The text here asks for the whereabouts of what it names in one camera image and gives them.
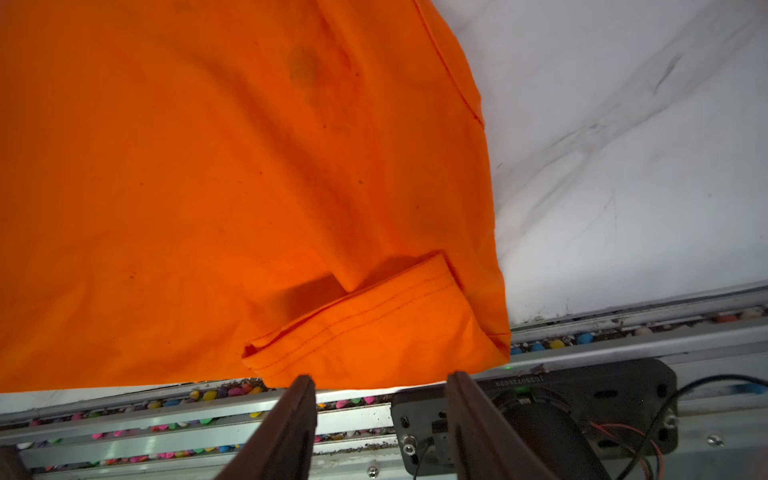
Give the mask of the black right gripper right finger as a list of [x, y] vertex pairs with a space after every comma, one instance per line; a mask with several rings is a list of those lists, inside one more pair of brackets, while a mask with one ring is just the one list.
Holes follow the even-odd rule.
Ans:
[[444, 388], [453, 462], [459, 479], [554, 479], [478, 384], [465, 372]]

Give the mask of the orange t-shirt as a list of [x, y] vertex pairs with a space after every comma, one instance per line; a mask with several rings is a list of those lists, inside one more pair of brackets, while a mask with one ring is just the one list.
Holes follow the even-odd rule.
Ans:
[[508, 362], [481, 98], [429, 1], [5, 1], [1, 389]]

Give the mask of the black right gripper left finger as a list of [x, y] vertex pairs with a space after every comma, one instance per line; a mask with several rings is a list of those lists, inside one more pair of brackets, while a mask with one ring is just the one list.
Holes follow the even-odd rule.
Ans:
[[300, 375], [217, 478], [307, 479], [316, 428], [316, 386]]

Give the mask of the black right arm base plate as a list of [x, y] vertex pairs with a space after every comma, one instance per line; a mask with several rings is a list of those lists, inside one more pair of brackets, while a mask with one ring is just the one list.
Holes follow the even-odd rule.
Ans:
[[[562, 410], [578, 425], [602, 464], [642, 452], [656, 459], [652, 475], [660, 478], [664, 455], [678, 445], [677, 402], [672, 397], [677, 377], [658, 360], [474, 381], [500, 410], [537, 402]], [[407, 473], [414, 477], [456, 474], [444, 388], [402, 390], [393, 397], [391, 415], [398, 446]]]

